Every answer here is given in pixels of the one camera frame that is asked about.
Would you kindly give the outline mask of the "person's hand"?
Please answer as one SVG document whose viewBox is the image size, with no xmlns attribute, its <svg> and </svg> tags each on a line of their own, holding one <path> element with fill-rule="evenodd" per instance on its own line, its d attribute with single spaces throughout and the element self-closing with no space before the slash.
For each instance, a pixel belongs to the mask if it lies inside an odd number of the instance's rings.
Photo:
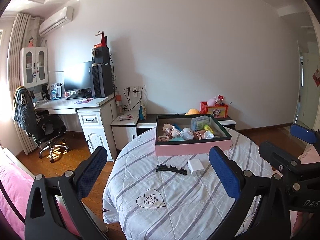
<svg viewBox="0 0 320 240">
<path fill-rule="evenodd" d="M 307 213 L 307 212 L 297 212 L 294 213 L 294 224 L 292 228 L 292 236 L 295 236 L 303 226 L 307 224 L 307 222 L 310 220 L 310 218 L 313 216 L 313 213 Z"/>
</svg>

